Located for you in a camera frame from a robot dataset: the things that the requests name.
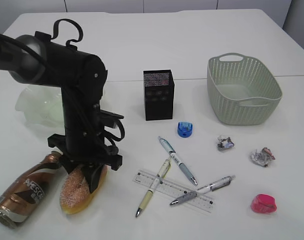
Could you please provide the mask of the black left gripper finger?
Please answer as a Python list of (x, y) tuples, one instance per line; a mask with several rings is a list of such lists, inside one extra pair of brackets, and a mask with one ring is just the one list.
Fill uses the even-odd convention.
[(83, 166), (83, 175), (88, 183), (90, 193), (98, 188), (103, 168), (103, 164)]

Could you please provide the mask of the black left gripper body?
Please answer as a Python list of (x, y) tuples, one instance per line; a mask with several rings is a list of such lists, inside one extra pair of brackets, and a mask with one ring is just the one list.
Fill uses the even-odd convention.
[(95, 105), (88, 119), (94, 125), (94, 133), (87, 130), (79, 114), (71, 106), (63, 106), (64, 135), (53, 134), (49, 147), (56, 147), (67, 158), (66, 170), (71, 172), (73, 164), (88, 167), (106, 164), (116, 171), (122, 166), (122, 156), (115, 142), (124, 139), (124, 116), (108, 112)]

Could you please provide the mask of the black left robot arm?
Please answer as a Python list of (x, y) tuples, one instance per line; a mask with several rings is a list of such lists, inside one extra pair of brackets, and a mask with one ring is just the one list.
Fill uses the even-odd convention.
[(39, 31), (15, 39), (0, 34), (0, 70), (22, 84), (60, 88), (64, 134), (53, 134), (47, 142), (63, 152), (61, 164), (68, 173), (81, 166), (93, 192), (105, 165), (121, 167), (116, 143), (124, 139), (125, 130), (122, 115), (101, 109), (108, 74), (104, 63), (75, 44), (74, 39), (56, 44)]

